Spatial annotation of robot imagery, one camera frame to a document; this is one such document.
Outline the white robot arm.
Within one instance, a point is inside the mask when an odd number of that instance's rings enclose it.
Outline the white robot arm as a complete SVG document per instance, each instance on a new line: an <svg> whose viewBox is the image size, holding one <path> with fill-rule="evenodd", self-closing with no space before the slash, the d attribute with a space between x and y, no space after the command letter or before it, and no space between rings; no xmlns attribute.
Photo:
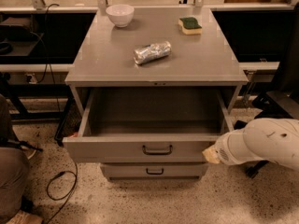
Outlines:
<svg viewBox="0 0 299 224"><path fill-rule="evenodd" d="M203 155L215 164L270 161L298 171L299 120L254 119L244 128L223 134Z"/></svg>

